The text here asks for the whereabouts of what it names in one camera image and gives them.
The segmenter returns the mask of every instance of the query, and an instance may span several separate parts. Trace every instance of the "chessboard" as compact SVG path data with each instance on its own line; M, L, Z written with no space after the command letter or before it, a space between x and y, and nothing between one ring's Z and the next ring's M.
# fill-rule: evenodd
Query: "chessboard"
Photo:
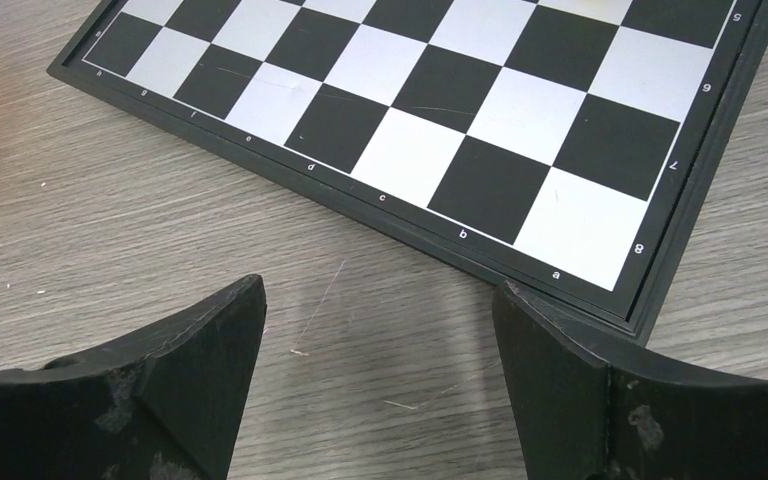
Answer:
M49 72L639 335L766 48L766 4L105 0Z

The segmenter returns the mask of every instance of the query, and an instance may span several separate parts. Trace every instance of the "black square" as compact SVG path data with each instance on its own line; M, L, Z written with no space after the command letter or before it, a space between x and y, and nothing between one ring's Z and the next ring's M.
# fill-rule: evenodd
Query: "black square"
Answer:
M212 42L239 3L240 0L184 0L166 26Z
M538 5L506 66L586 91L614 41L616 25Z
M466 137L428 208L513 244L549 166Z
M93 45L86 61L118 75L128 75L161 27L120 13Z
M351 173L388 107L323 84L285 146Z
M323 82L358 27L357 23L302 8L266 61Z
M634 0L623 25L713 48L732 4L733 0Z
M175 98L224 119L260 65L258 60L211 45Z
M647 200L678 127L673 120L588 95L554 166Z
M429 45L393 107L466 133L501 67Z
M376 2L364 20L380 28L420 42L428 42L452 6L453 0L386 0Z

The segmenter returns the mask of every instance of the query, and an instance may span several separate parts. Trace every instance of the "chessboard border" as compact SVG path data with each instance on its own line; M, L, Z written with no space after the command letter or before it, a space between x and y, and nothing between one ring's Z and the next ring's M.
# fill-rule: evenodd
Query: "chessboard border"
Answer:
M75 60L80 48L91 41L92 32L97 29L97 24L108 18L111 13L115 13L110 10L119 2L121 0L102 0L95 7L48 66L46 70L48 75L467 274L493 284L508 280L526 283L521 279L511 279L488 266L499 264L480 252L423 229L367 201L339 191L242 144L219 137L194 123L185 121L169 110L161 110L148 102L140 101L125 92L102 82L96 82L86 74L75 71L69 66L70 62ZM732 68L725 75L725 83L709 116L707 132L699 139L701 146L693 159L690 171L682 176L683 185L679 189L678 196L674 197L674 208L667 214L666 228L656 242L655 254L647 261L648 267L642 275L642 283L638 284L637 292L633 296L629 316L616 317L597 305L533 277L529 277L531 282L527 282L531 288L542 291L550 298L553 297L561 308L569 310L575 317L588 321L597 328L619 334L641 345L648 342L745 98L767 50L768 0L758 0L755 10L751 13L751 24L743 31L745 33L742 41L738 42L742 45L742 50L737 59L730 62ZM716 58L712 60L711 65L714 65L715 61ZM720 100L724 97L730 98L731 101L722 103Z

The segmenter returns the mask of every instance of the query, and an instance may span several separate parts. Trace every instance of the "black plastic part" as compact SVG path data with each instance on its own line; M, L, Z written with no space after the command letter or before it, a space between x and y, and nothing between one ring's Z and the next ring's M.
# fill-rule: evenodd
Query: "black plastic part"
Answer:
M0 479L227 478L265 316L247 276L41 370L0 371Z
M529 480L768 479L768 381L659 355L512 283L493 318Z
M245 148L244 144L234 143L215 132L183 121L173 112L160 109L148 101L135 99L126 92L111 88L93 75L82 73L74 66L76 52L91 41L97 25L120 3L120 0L101 0L49 65L48 74L481 280L494 285L507 279L527 281L519 279L520 274L507 265L492 261L479 252L467 250L456 242L388 214L375 205L324 185L274 159L259 155ZM743 21L752 23L743 39L741 54L729 72L728 81L710 119L708 131L694 159L694 167L687 177L675 208L672 209L664 236L657 248L652 249L656 253L628 317L617 317L547 283L535 280L532 284L532 287L555 298L558 304L567 305L571 314L576 315L580 321L592 323L596 328L640 345L647 343L722 153L728 144L743 99L750 89L768 44L768 0L760 2L757 11L744 12L742 18Z

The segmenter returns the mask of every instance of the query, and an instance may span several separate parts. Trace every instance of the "gray wood grain surface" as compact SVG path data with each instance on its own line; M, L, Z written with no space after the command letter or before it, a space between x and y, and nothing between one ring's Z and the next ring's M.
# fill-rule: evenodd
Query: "gray wood grain surface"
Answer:
M49 78L95 5L0 0L0 368L259 273L231 478L524 478L490 288ZM768 378L768 54L649 347Z

